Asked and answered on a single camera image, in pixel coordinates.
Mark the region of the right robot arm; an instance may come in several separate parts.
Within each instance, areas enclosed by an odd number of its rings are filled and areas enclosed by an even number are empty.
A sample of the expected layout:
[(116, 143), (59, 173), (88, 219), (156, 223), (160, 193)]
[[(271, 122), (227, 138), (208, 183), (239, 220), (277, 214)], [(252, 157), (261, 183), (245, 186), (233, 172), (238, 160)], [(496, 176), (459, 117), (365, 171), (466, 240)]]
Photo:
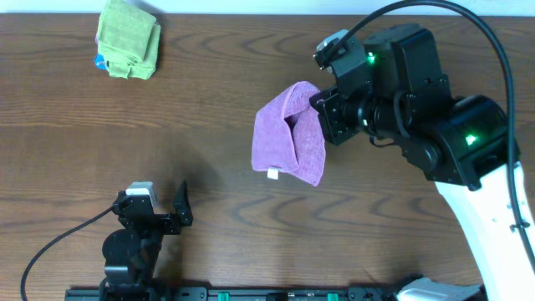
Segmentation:
[(441, 69), (436, 41), (415, 23), (359, 41), (341, 30), (321, 42), (318, 65), (333, 87), (310, 100), (326, 141), (340, 145), (364, 132), (397, 145), (455, 213), (483, 279), (482, 287), (455, 288), (422, 278), (405, 285), (399, 300), (531, 300), (528, 260), (533, 219), (515, 164), (517, 200), (507, 185), (507, 117), (483, 95), (454, 98)]

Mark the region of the purple microfiber cloth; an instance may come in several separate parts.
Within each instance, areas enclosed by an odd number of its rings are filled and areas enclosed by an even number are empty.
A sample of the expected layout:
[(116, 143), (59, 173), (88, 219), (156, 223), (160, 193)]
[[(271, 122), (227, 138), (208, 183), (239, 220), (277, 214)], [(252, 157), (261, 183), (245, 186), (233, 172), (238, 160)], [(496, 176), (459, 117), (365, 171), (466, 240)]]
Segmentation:
[(252, 136), (252, 169), (277, 180), (286, 173), (317, 186), (324, 173), (325, 139), (309, 99), (319, 89), (297, 82), (257, 113)]

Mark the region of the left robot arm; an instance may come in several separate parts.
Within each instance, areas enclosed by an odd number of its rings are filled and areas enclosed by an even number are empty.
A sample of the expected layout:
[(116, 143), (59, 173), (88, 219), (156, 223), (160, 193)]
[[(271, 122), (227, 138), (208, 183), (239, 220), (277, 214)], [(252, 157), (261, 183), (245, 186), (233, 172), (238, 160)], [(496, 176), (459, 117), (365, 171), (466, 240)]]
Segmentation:
[(172, 202), (171, 213), (154, 213), (156, 197), (151, 181), (137, 181), (119, 191), (111, 211), (123, 226), (103, 243), (105, 280), (100, 300), (160, 300), (166, 291), (153, 279), (155, 265), (166, 235), (179, 235), (193, 223), (183, 181)]

